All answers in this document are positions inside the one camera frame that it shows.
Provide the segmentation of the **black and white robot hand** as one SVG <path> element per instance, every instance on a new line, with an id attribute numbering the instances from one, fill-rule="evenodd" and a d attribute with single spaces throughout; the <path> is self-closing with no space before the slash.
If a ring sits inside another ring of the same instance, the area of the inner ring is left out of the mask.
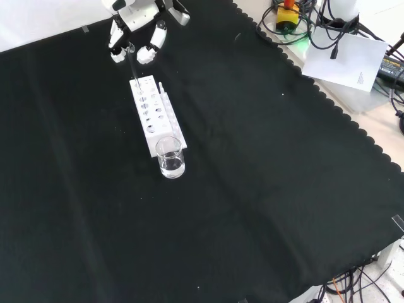
<path id="1" fill-rule="evenodd" d="M 123 62 L 128 54 L 137 52 L 137 61 L 150 64 L 157 52 L 163 47 L 167 36 L 167 26 L 162 13 L 168 13 L 181 26 L 186 26 L 191 16 L 189 11 L 179 1 L 102 1 L 103 6 L 113 14 L 110 28 L 108 49 L 112 60 Z M 139 50 L 129 41 L 131 34 L 140 31 L 148 25 L 155 29 L 148 45 Z"/>

